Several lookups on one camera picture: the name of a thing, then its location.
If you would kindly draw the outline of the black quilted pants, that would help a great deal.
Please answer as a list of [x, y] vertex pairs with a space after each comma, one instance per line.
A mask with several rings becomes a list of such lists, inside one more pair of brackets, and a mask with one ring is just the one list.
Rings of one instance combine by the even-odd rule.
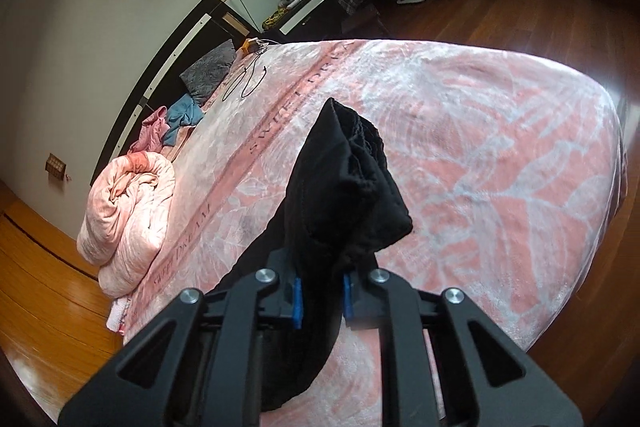
[[266, 337], [263, 411], [305, 392], [328, 361], [341, 325], [345, 273], [356, 265], [375, 268], [376, 253], [411, 230], [378, 130], [328, 98], [277, 211], [216, 286], [231, 288], [278, 249], [292, 256], [302, 284], [302, 325]]

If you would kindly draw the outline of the rolled pink comforter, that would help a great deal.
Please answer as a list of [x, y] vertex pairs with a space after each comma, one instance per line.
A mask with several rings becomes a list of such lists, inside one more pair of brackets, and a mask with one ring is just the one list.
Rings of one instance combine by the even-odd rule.
[[76, 245], [98, 269], [107, 297], [129, 295], [148, 273], [166, 237], [175, 187], [174, 166], [153, 152], [119, 156], [93, 182]]

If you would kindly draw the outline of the pink patterned bed blanket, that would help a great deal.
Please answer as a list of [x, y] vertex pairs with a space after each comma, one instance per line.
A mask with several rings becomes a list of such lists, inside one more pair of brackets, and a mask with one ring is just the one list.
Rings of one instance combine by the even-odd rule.
[[129, 297], [125, 338], [181, 289], [212, 289], [265, 230], [328, 98], [378, 129], [412, 218], [380, 265], [424, 291], [461, 288], [532, 347], [620, 205], [612, 98], [543, 58], [399, 40], [281, 44], [232, 66], [175, 158], [165, 242]]

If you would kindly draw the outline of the pink garment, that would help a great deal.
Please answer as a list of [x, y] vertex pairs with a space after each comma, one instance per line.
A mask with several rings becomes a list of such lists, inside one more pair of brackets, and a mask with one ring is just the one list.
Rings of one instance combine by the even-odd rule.
[[142, 121], [141, 130], [136, 142], [129, 147], [128, 153], [152, 152], [160, 153], [163, 139], [169, 126], [167, 124], [167, 107], [160, 106], [148, 118]]

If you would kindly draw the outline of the blue garment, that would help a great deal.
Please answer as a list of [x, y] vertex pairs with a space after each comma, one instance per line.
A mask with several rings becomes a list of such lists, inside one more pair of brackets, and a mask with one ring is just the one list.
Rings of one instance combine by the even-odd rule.
[[163, 146], [174, 146], [179, 130], [196, 126], [203, 117], [204, 113], [194, 98], [189, 93], [184, 94], [167, 109], [165, 121], [168, 129], [163, 135]]

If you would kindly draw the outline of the grey pillow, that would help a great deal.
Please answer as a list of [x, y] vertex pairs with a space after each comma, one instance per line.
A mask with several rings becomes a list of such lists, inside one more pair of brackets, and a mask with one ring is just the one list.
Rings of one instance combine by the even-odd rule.
[[235, 57], [235, 47], [229, 39], [211, 49], [180, 74], [186, 90], [198, 106], [203, 106], [222, 83]]

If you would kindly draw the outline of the orange charger box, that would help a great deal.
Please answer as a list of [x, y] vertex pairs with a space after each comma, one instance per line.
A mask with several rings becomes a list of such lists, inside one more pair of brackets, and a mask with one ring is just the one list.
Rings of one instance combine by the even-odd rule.
[[244, 55], [250, 55], [260, 50], [260, 41], [258, 38], [248, 38], [241, 46]]

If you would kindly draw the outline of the dark bedside shelf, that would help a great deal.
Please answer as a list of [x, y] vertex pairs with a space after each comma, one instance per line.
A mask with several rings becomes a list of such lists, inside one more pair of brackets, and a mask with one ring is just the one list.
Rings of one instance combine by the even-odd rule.
[[346, 18], [336, 0], [304, 0], [260, 38], [277, 43], [335, 40], [341, 37]]

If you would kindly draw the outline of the black headboard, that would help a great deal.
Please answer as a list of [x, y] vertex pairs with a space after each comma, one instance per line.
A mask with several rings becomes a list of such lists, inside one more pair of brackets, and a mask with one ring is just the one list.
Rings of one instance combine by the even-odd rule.
[[228, 40], [239, 48], [258, 31], [221, 0], [201, 0], [166, 39], [132, 88], [102, 147], [92, 179], [139, 138], [142, 121], [171, 106], [188, 90], [180, 75]]

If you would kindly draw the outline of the brown wall switch plate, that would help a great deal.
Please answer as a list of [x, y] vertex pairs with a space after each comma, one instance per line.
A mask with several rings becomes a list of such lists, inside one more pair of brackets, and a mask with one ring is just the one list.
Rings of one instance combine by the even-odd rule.
[[50, 153], [46, 160], [46, 171], [52, 178], [58, 181], [64, 181], [66, 177], [66, 164], [60, 158]]

